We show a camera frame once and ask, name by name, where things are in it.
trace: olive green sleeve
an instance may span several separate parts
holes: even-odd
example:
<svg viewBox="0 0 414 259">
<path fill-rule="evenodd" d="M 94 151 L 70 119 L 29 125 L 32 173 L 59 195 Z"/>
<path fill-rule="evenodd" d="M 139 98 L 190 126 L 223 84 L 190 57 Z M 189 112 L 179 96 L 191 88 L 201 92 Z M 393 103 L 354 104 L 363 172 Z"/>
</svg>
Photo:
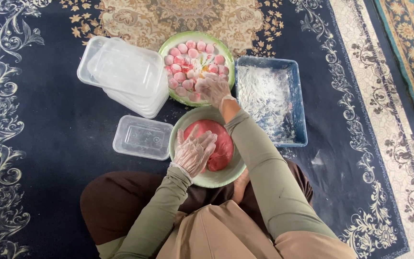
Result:
<svg viewBox="0 0 414 259">
<path fill-rule="evenodd" d="M 304 230 L 337 238 L 306 201 L 268 135 L 241 109 L 226 124 L 244 160 L 263 220 L 273 238 Z"/>
<path fill-rule="evenodd" d="M 177 167 L 169 167 L 167 175 L 153 198 L 130 228 L 114 259 L 148 258 L 170 234 L 178 207 L 188 197 L 191 180 Z"/>
</svg>

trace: woman's left hand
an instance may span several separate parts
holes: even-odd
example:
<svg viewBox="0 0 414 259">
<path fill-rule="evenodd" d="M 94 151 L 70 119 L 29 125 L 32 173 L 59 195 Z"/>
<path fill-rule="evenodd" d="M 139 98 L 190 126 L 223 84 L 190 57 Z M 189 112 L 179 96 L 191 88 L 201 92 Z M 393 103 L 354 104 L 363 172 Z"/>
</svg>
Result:
<svg viewBox="0 0 414 259">
<path fill-rule="evenodd" d="M 217 134 L 213 134 L 211 131 L 207 131 L 197 138 L 194 137 L 198 131 L 199 125 L 196 125 L 188 138 L 184 139 L 183 130 L 178 130 L 178 146 L 171 163 L 171 166 L 185 170 L 191 178 L 197 176 L 204 169 L 208 158 L 215 150 L 215 141 L 217 141 Z"/>
</svg>

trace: white flour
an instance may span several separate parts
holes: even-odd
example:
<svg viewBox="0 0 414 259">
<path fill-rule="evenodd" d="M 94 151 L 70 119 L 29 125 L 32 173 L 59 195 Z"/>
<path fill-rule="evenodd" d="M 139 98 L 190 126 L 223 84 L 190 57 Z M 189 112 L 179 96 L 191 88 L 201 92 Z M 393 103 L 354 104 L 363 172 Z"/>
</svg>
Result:
<svg viewBox="0 0 414 259">
<path fill-rule="evenodd" d="M 252 116 L 274 144 L 294 143 L 290 70 L 237 67 L 237 91 L 241 107 Z"/>
</svg>

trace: dough ball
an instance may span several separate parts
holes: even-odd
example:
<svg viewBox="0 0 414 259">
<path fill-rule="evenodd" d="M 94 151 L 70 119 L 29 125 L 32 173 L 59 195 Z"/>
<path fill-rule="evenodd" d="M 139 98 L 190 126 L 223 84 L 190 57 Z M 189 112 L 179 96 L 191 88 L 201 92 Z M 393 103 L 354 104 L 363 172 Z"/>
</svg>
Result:
<svg viewBox="0 0 414 259">
<path fill-rule="evenodd" d="M 176 47 L 173 47 L 170 49 L 169 54 L 176 57 L 176 56 L 180 56 L 181 52 Z"/>
<path fill-rule="evenodd" d="M 228 75 L 230 73 L 230 70 L 227 66 L 224 65 L 218 65 L 218 74 L 220 75 Z"/>
<path fill-rule="evenodd" d="M 175 93 L 176 93 L 178 96 L 181 96 L 181 97 L 185 97 L 185 96 L 187 96 L 187 95 L 188 95 L 188 91 L 187 91 L 186 89 L 184 89 L 183 87 L 177 87 L 177 88 L 175 89 Z"/>
<path fill-rule="evenodd" d="M 201 100 L 201 95 L 196 92 L 192 92 L 188 98 L 193 102 L 199 102 Z"/>
<path fill-rule="evenodd" d="M 173 64 L 173 56 L 172 55 L 167 55 L 164 57 L 164 62 L 166 63 L 166 65 L 172 65 Z"/>
<path fill-rule="evenodd" d="M 215 47 L 212 44 L 207 44 L 206 52 L 212 54 L 215 51 Z"/>
<path fill-rule="evenodd" d="M 206 50 L 206 46 L 207 46 L 207 44 L 205 42 L 203 42 L 203 41 L 200 41 L 200 42 L 197 43 L 197 49 L 199 51 Z"/>
<path fill-rule="evenodd" d="M 225 74 L 221 74 L 221 75 L 220 75 L 220 78 L 222 78 L 222 79 L 224 79 L 224 80 L 226 80 L 226 81 L 228 81 L 228 80 L 229 80 L 228 76 L 227 76 L 227 75 L 225 75 Z"/>
<path fill-rule="evenodd" d="M 188 49 L 196 48 L 196 43 L 194 41 L 189 40 L 186 42 L 186 46 L 188 47 Z"/>
<path fill-rule="evenodd" d="M 188 51 L 188 47 L 186 46 L 186 44 L 184 44 L 184 43 L 180 43 L 178 46 L 177 46 L 177 49 L 178 50 L 180 50 L 180 53 L 181 54 L 185 54 L 187 51 Z"/>
<path fill-rule="evenodd" d="M 175 78 L 169 79 L 169 88 L 175 90 L 178 87 L 178 82 Z"/>
<path fill-rule="evenodd" d="M 210 130 L 212 133 L 217 134 L 218 136 L 217 141 L 215 142 L 215 151 L 208 158 L 207 168 L 212 172 L 224 169 L 233 158 L 234 144 L 231 136 L 229 136 L 226 132 L 226 129 L 216 121 L 198 120 L 190 124 L 184 130 L 183 136 L 185 139 L 189 136 L 194 126 L 197 124 L 199 124 L 199 131 L 195 137 L 200 136 L 208 130 Z"/>
<path fill-rule="evenodd" d="M 214 64 L 210 64 L 208 66 L 208 71 L 210 73 L 218 73 L 218 66 L 217 65 L 214 65 Z"/>
<path fill-rule="evenodd" d="M 178 55 L 173 59 L 173 62 L 177 65 L 183 65 L 184 64 L 184 58 L 181 55 Z"/>
<path fill-rule="evenodd" d="M 193 78 L 193 77 L 194 77 L 194 70 L 190 70 L 190 71 L 188 71 L 188 72 L 186 73 L 186 77 L 187 77 L 187 78 L 189 78 L 189 79 Z"/>
<path fill-rule="evenodd" d="M 177 80 L 178 83 L 181 83 L 186 79 L 186 77 L 184 76 L 184 73 L 182 72 L 175 73 L 173 75 L 173 78 L 175 78 L 175 80 Z"/>
<path fill-rule="evenodd" d="M 216 55 L 215 58 L 213 58 L 213 61 L 217 65 L 223 65 L 224 64 L 224 57 L 222 55 Z"/>
<path fill-rule="evenodd" d="M 197 50 L 195 48 L 190 48 L 188 50 L 188 56 L 192 59 L 197 58 L 197 56 L 199 55 L 199 52 L 197 52 Z"/>
<path fill-rule="evenodd" d="M 166 69 L 167 76 L 173 75 L 172 69 L 170 68 L 169 65 L 166 65 L 164 68 Z"/>
<path fill-rule="evenodd" d="M 179 65 L 177 65 L 177 64 L 172 64 L 170 66 L 170 68 L 172 69 L 172 73 L 173 74 L 176 74 L 178 72 L 181 72 L 181 67 Z"/>
<path fill-rule="evenodd" d="M 193 81 L 192 80 L 185 80 L 181 83 L 181 86 L 186 90 L 191 90 L 193 88 Z"/>
</svg>

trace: green rimmed bowl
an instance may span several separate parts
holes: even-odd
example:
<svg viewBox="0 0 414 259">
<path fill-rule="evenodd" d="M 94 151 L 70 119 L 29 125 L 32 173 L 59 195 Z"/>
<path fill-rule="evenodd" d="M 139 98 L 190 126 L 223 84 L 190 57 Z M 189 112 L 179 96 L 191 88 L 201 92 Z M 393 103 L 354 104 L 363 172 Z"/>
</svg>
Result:
<svg viewBox="0 0 414 259">
<path fill-rule="evenodd" d="M 199 107 L 187 112 L 177 121 L 170 133 L 169 153 L 172 161 L 175 156 L 178 129 L 185 130 L 191 123 L 202 119 L 213 120 L 224 125 L 220 112 L 212 106 Z M 233 158 L 226 168 L 215 172 L 206 170 L 205 173 L 194 177 L 193 182 L 195 185 L 205 188 L 218 188 L 236 180 L 244 170 L 245 163 L 237 150 L 236 144 L 234 144 Z"/>
<path fill-rule="evenodd" d="M 203 33 L 200 31 L 185 31 L 175 34 L 174 36 L 168 38 L 164 44 L 162 44 L 161 48 L 159 49 L 158 53 L 161 54 L 163 57 L 169 54 L 169 50 L 173 47 L 177 47 L 180 43 L 186 43 L 187 41 L 192 40 L 195 42 L 203 41 L 206 44 L 215 44 L 215 53 L 214 54 L 221 54 L 224 57 L 224 65 L 229 69 L 230 73 L 228 75 L 228 83 L 230 84 L 230 89 L 234 86 L 234 60 L 231 52 L 228 50 L 227 46 L 223 44 L 219 39 L 209 35 L 207 33 Z M 188 97 L 181 97 L 175 93 L 175 90 L 169 88 L 169 95 L 170 97 L 174 98 L 178 102 L 192 106 L 192 107 L 201 107 L 207 106 L 209 103 L 205 100 L 201 100 L 199 102 L 193 102 Z"/>
</svg>

